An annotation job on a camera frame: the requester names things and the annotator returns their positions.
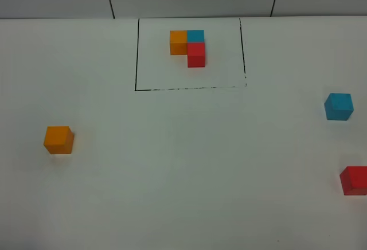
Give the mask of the red template cube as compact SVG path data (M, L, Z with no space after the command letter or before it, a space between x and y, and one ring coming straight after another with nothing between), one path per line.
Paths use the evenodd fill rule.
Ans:
M187 46L188 68L203 68L206 64L204 42L189 42Z

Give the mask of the orange template cube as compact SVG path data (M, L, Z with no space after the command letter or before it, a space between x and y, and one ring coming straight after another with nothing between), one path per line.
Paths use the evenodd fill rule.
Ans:
M186 30L171 30L170 31L170 54L187 55L187 31Z

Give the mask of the blue template cube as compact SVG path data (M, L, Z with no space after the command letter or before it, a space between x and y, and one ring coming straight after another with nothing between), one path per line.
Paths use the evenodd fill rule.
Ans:
M205 42L204 30L187 30L187 42Z

